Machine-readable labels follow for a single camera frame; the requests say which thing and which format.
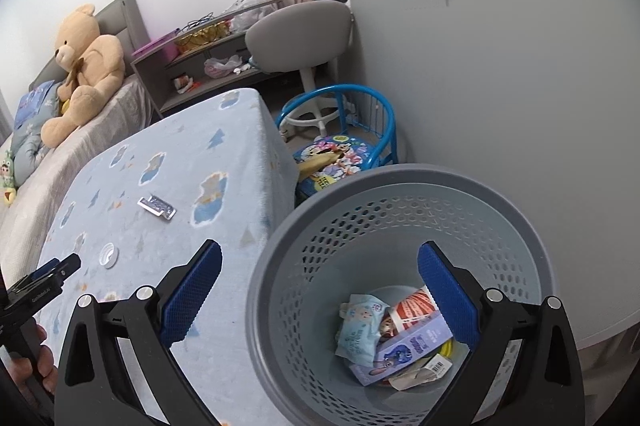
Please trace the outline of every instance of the human hand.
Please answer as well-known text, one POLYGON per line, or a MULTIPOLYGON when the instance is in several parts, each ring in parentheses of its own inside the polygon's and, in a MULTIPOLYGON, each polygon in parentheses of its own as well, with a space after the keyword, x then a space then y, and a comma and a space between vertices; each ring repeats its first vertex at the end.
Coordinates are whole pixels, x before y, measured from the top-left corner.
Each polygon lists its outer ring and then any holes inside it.
MULTIPOLYGON (((38 336, 41 342, 47 339, 47 332, 40 325, 38 327, 38 336)), ((22 395, 27 399, 33 399, 31 392, 26 387, 26 381, 33 375, 33 368, 29 359, 12 359, 7 366, 9 375, 14 380, 22 395)), ((58 369, 53 365, 53 353, 49 346, 42 345, 38 355, 38 372, 43 378, 42 385, 45 390, 51 394, 56 393, 56 385, 58 384, 58 369)))

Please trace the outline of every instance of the trash can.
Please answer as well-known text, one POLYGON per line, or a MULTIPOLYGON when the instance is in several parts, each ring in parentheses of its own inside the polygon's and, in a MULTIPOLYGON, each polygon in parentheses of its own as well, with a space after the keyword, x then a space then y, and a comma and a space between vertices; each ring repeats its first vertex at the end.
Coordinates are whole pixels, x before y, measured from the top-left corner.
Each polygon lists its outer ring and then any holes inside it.
MULTIPOLYGON (((454 343, 454 366, 442 379, 404 392, 363 387, 334 355, 340 303, 359 293, 394 305, 420 288, 417 252, 427 240, 482 287, 498 287, 511 300, 540 304, 558 295, 532 226, 477 181, 439 167, 395 165, 330 186, 276 229, 247 300, 255 370, 293 424, 417 426, 442 396, 468 353, 465 345, 454 343)), ((504 392, 518 343, 508 346, 480 414, 504 392)))

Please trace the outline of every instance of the finger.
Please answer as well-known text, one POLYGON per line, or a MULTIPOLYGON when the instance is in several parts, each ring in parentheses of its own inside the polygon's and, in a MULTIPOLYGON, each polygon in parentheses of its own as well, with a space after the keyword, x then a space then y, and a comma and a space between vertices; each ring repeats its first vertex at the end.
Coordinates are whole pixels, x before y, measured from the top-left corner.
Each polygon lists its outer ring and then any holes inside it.
POLYGON ((47 377, 42 380, 44 389, 51 395, 56 395, 56 386, 58 385, 58 369, 54 366, 47 377))
POLYGON ((9 362, 9 366, 7 366, 7 371, 9 375, 14 380, 14 382, 18 385, 24 383, 27 379, 31 377, 33 373, 33 369, 31 368, 31 361, 29 359, 20 358, 14 359, 9 362))
POLYGON ((53 352, 49 346, 43 346, 38 356, 38 372, 42 377, 47 377, 53 369, 53 352))
POLYGON ((37 325, 36 328, 38 329, 38 337, 40 338, 40 341, 43 342, 47 339, 47 330, 45 330, 41 325, 37 325))

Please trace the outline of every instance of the light blue package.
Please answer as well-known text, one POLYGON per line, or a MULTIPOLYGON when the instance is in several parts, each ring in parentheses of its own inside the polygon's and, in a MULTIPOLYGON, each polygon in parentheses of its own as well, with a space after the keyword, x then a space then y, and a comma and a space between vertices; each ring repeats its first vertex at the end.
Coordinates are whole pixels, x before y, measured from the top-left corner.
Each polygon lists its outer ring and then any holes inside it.
POLYGON ((380 323, 388 306, 375 296, 352 294, 335 355, 361 366, 373 366, 380 340, 380 323))

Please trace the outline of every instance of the bed headboard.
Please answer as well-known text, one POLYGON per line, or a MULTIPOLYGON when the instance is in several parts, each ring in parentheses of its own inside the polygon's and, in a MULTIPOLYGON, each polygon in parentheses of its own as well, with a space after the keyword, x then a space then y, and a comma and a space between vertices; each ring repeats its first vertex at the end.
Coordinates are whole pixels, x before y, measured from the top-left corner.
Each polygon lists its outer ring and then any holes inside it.
MULTIPOLYGON (((131 75, 134 73, 131 68, 133 51, 150 41, 136 0, 114 0, 95 17, 98 19, 101 34, 111 34, 120 40, 124 50, 125 77, 131 75)), ((29 85, 29 90, 48 80, 60 82, 65 79, 66 72, 52 57, 29 85)))

